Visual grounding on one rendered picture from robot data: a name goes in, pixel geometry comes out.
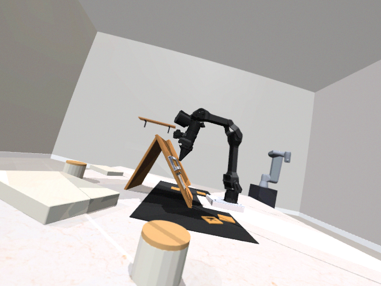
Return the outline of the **cream rectangular block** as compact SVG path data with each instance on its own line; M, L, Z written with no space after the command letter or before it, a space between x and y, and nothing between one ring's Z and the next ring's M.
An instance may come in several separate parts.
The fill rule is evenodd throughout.
M123 171L120 171L108 166L90 165L90 169L107 176L123 176L124 174Z

